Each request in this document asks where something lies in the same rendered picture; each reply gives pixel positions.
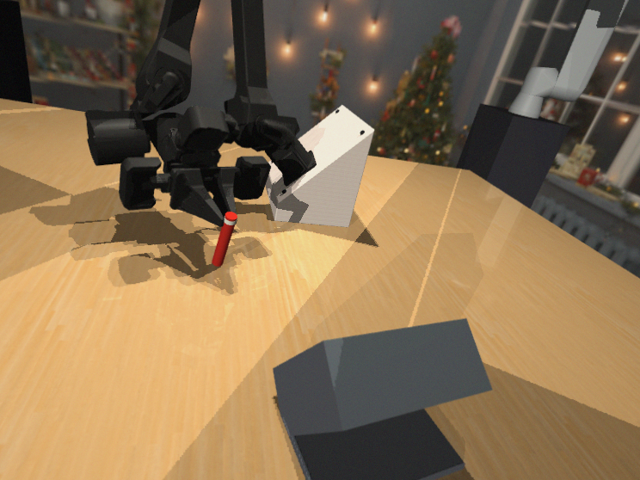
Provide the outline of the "red peg with white band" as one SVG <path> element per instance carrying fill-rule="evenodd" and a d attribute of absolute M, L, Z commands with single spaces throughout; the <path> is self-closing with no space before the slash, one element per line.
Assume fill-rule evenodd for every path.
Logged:
<path fill-rule="evenodd" d="M 212 264 L 214 266 L 220 267 L 223 265 L 236 222 L 237 215 L 234 212 L 227 212 L 225 214 L 224 226 L 221 229 L 218 243 L 212 259 Z"/>

